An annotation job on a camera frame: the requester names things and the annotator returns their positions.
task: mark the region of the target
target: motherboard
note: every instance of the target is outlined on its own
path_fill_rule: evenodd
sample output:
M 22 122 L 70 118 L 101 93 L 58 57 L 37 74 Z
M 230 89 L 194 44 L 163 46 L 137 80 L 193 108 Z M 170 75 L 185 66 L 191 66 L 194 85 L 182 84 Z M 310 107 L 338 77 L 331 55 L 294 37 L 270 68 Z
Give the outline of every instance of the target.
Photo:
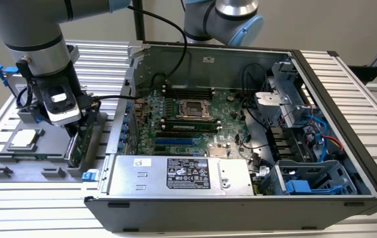
M 135 101 L 138 155 L 250 157 L 239 94 L 229 90 L 154 90 Z

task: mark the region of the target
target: black cable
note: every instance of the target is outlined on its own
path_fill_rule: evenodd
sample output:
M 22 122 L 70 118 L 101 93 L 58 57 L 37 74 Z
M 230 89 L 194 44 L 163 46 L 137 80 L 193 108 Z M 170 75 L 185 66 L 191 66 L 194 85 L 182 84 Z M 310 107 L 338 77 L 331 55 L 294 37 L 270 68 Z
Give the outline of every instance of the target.
M 255 117 L 253 116 L 253 114 L 251 114 L 251 112 L 250 112 L 250 110 L 249 110 L 247 100 L 249 100 L 249 98 L 245 98 L 245 99 L 241 101 L 241 107 L 242 107 L 242 103 L 245 102 L 245 103 L 246 103 L 246 111 L 247 111 L 250 117 L 251 117 L 253 120 L 258 123 L 258 125 L 261 125 L 263 129 L 266 129 L 265 124 L 261 123 L 261 121 L 255 119 Z
M 257 147 L 247 147 L 247 146 L 243 144 L 243 141 L 246 140 L 247 136 L 249 136 L 249 134 L 242 138 L 241 143 L 239 143 L 243 148 L 253 150 L 253 149 L 258 149 L 258 148 L 262 148 L 262 147 L 265 147 L 265 146 L 269 146 L 269 144 L 265 144 L 265 145 L 261 145 L 261 146 L 257 146 Z
M 167 24 L 171 25 L 171 26 L 179 31 L 179 33 L 182 34 L 182 38 L 183 38 L 183 49 L 182 49 L 181 58 L 179 58 L 179 60 L 178 60 L 178 63 L 177 63 L 177 65 L 175 65 L 175 67 L 173 68 L 173 70 L 170 70 L 170 72 L 167 73 L 167 75 L 165 76 L 165 78 L 163 78 L 163 79 L 161 80 L 161 82 L 155 85 L 155 86 L 159 86 L 159 84 L 162 84 L 162 83 L 166 81 L 166 79 L 169 79 L 170 76 L 174 74 L 174 72 L 177 71 L 177 69 L 178 69 L 178 67 L 179 67 L 179 65 L 181 65 L 181 63 L 182 63 L 182 60 L 183 60 L 183 58 L 185 58 L 185 56 L 186 56 L 186 52 L 187 52 L 187 38 L 186 38 L 186 35 L 185 35 L 185 33 L 183 33 L 183 30 L 182 30 L 182 29 L 177 26 L 177 24 L 174 24 L 170 20 L 162 18 L 161 16 L 158 16 L 158 15 L 155 15 L 155 14 L 147 12 L 147 11 L 137 10 L 137 9 L 134 9 L 131 6 L 127 6 L 127 9 L 133 10 L 134 12 L 142 13 L 142 14 L 145 14 L 145 15 L 147 15 L 147 16 L 150 16 L 150 17 L 158 19 L 158 20 L 161 20 L 162 22 L 167 23 Z M 151 81 L 154 80 L 154 77 L 155 77 L 157 75 L 161 75 L 161 73 L 155 73 L 155 74 L 153 75 Z M 150 89 L 149 89 L 147 92 L 145 92 L 143 94 L 141 94 L 141 95 L 138 95 L 138 96 L 135 96 L 135 97 L 121 96 L 121 95 L 106 95 L 106 96 L 93 97 L 93 100 L 94 100 L 94 101 L 98 101 L 98 100 L 110 99 L 110 98 L 122 98 L 122 99 L 127 99 L 127 100 L 137 100 L 137 99 L 143 98 L 145 96 L 147 96 L 147 95 L 150 94 L 150 92 L 153 91 L 153 89 L 155 88 L 155 86 L 150 87 Z
M 246 70 L 247 70 L 247 68 L 250 67 L 250 66 L 253 66 L 253 65 L 257 65 L 259 68 L 261 68 L 261 70 L 262 70 L 262 72 L 263 72 L 263 83 L 265 83 L 265 81 L 266 81 L 266 70 L 265 70 L 265 68 L 263 68 L 263 66 L 259 64 L 259 63 L 250 63 L 250 64 L 247 64 L 245 67 L 243 67 L 243 69 L 242 69 L 242 73 L 241 73 L 241 93 L 243 94 L 245 93 L 245 90 L 243 90 L 243 81 L 245 81 L 245 75 L 246 75 Z
M 26 80 L 26 88 L 23 88 L 17 97 L 15 97 L 15 106 L 17 108 L 26 108 L 29 107 L 30 103 L 31 103 L 31 84 L 30 84 L 30 80 L 29 79 L 25 79 Z M 26 92 L 26 102 L 25 102 L 25 105 L 22 106 L 22 103 L 21 103 L 21 97 L 23 95 L 23 93 Z
M 310 151 L 309 146 L 306 145 L 305 135 L 301 137 L 301 144 L 302 144 L 302 147 L 303 147 L 303 149 L 305 149 L 305 151 L 306 151 L 306 154 L 307 154 L 309 157 L 310 157 L 311 162 L 314 162 L 314 161 L 313 161 L 313 152 Z
M 150 87 L 149 87 L 149 88 L 154 88 L 154 78 L 155 78 L 157 76 L 166 77 L 166 75 L 165 75 L 163 73 L 155 73 L 155 74 L 153 74 L 151 82 L 150 82 Z
M 182 10 L 183 10 L 183 12 L 185 12 L 185 11 L 186 11 L 186 7 L 183 6 L 182 0 L 179 0 L 179 2 L 181 2 Z

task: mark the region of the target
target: circuit board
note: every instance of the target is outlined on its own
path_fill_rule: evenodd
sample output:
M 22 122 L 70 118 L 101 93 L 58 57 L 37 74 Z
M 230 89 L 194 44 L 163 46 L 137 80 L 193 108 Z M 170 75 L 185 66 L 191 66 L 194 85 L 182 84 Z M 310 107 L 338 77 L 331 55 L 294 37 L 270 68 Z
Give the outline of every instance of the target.
M 155 151 L 155 134 L 162 131 L 159 121 L 162 118 L 177 119 L 181 99 L 165 98 L 157 91 L 153 91 L 145 98 L 143 101 L 147 105 L 143 115 L 146 118 L 139 126 L 137 154 L 209 156 L 210 148 L 226 148 L 229 159 L 249 158 L 250 151 L 243 148 L 239 151 L 239 145 L 235 144 L 235 135 L 243 138 L 247 133 L 246 124 L 242 115 L 239 115 L 241 102 L 234 98 L 234 93 L 227 90 L 215 90 L 213 99 L 206 100 L 210 119 L 218 119 L 221 122 L 219 131 L 217 133 L 189 133 L 193 140 L 191 145 L 163 145 L 162 151 Z

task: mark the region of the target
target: white wall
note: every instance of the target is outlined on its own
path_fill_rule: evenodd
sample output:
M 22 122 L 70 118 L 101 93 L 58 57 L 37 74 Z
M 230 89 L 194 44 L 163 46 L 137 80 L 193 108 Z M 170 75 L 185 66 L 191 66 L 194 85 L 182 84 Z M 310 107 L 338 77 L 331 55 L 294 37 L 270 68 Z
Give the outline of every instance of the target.
M 178 0 L 143 0 L 145 10 L 179 26 L 183 12 Z M 350 64 L 365 64 L 377 53 L 377 0 L 261 0 L 262 32 L 251 46 L 299 50 L 334 50 Z M 145 17 L 146 39 L 177 41 L 178 32 Z M 62 25 L 67 39 L 129 41 L 134 39 L 130 10 Z M 13 64 L 0 41 L 0 63 Z M 0 84 L 0 95 L 5 97 Z

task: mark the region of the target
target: blue cable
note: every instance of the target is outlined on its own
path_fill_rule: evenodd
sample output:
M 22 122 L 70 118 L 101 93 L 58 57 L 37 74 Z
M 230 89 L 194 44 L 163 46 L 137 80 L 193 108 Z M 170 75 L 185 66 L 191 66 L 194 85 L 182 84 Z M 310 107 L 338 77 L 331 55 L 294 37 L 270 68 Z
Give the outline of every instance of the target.
M 323 135 L 327 135 L 327 124 L 325 121 L 321 120 L 321 118 L 318 118 L 317 116 L 311 116 L 310 114 L 306 115 L 307 118 L 313 118 L 314 121 L 317 121 L 318 123 L 321 123 L 323 125 Z M 326 156 L 326 138 L 323 138 L 323 148 L 322 148 L 322 154 L 321 157 L 318 159 L 318 163 L 323 162 L 323 158 Z

